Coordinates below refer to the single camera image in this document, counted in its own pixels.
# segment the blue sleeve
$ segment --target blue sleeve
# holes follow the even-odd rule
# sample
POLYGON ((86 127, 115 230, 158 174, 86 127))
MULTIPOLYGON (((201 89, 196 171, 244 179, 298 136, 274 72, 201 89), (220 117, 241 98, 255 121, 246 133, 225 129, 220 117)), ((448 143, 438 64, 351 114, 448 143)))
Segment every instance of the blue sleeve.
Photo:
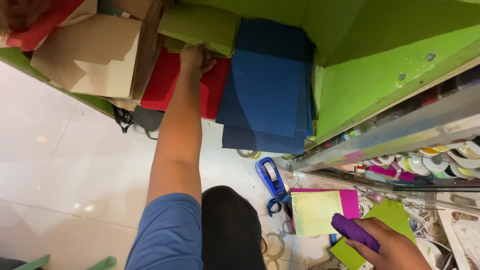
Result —
POLYGON ((197 200, 172 193, 150 202, 125 270, 202 268, 202 209, 197 200))

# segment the black pants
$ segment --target black pants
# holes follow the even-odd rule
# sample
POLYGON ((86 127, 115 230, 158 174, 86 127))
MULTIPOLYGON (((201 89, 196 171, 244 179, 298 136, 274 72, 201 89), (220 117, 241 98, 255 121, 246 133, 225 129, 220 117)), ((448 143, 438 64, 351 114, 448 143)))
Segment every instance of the black pants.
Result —
POLYGON ((265 270, 257 211, 228 186, 202 193, 204 270, 265 270))

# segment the white tile floor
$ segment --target white tile floor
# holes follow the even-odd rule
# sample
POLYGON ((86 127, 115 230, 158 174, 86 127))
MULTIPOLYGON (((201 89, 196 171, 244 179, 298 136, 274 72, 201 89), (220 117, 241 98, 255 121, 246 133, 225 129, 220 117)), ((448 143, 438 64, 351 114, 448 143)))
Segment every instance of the white tile floor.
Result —
MULTIPOLYGON (((50 253, 47 270, 81 270, 113 255, 123 269, 156 142, 140 129, 122 134, 111 118, 1 62, 0 108, 9 115, 0 132, 0 256, 31 261, 50 253)), ((270 194, 255 160, 221 148, 222 125, 202 126, 203 189, 234 188, 255 207, 264 233, 282 232, 289 219, 284 212, 268 216, 270 194)), ((299 178, 307 188, 348 188, 311 175, 299 178)), ((269 253, 278 253, 279 239, 268 241, 269 253)), ((307 270, 330 256, 326 236, 286 235, 283 241, 280 270, 307 270)), ((276 269, 274 261, 268 269, 276 269)))

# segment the hand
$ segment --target hand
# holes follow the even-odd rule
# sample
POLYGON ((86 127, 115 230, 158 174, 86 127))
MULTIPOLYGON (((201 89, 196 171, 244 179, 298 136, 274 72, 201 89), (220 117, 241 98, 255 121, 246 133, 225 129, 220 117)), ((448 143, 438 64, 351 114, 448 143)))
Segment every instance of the hand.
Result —
POLYGON ((198 72, 200 78, 202 74, 211 70, 216 64, 210 53, 205 49, 203 43, 199 43, 190 48, 184 48, 180 53, 180 70, 198 72))
POLYGON ((351 219, 373 236, 380 244, 378 253, 362 243, 346 240, 377 270, 431 270, 417 246, 406 236, 397 233, 377 218, 351 219))

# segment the purple cloth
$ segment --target purple cloth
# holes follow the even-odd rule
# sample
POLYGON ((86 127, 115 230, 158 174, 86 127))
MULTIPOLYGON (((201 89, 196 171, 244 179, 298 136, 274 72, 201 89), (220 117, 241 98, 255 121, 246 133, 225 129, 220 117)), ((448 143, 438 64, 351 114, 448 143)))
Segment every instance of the purple cloth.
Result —
POLYGON ((380 249, 380 245, 375 238, 342 214, 335 213, 335 215, 333 215, 332 226, 339 234, 347 239, 360 242, 375 252, 378 252, 380 249))

